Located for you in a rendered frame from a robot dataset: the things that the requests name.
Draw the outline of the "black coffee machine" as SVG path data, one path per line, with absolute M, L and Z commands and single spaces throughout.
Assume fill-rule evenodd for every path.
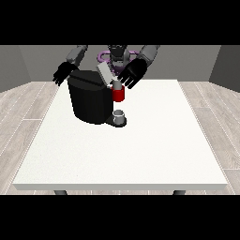
M 73 70 L 67 79 L 74 114 L 88 124 L 109 124 L 124 127 L 124 117 L 119 124 L 113 116 L 113 90 L 102 81 L 99 73 L 92 70 Z

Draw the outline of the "small grey cup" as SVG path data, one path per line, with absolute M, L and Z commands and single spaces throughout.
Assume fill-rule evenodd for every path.
M 125 121 L 125 114 L 124 114 L 124 112 L 122 110 L 115 110 L 112 113 L 112 116 L 113 116 L 113 122 L 116 125 L 121 125 Z

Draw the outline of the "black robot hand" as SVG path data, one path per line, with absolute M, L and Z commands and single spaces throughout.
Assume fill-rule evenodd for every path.
M 131 89 L 146 73 L 147 64 L 143 59 L 135 58 L 128 63 L 117 79 Z
M 56 72 L 53 74 L 53 81 L 60 86 L 61 83 L 69 76 L 69 74 L 76 70 L 77 67 L 69 62 L 62 63 Z

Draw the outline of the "pale grey machine lid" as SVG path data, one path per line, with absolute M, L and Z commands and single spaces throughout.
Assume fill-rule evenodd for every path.
M 105 85 L 109 85 L 113 80 L 113 74 L 106 62 L 102 62 L 97 65 L 97 72 Z

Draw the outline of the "red pod holder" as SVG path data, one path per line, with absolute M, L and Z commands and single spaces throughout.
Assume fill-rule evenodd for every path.
M 112 88 L 112 100 L 115 102 L 121 102 L 125 99 L 125 86 L 122 86 L 120 90 Z

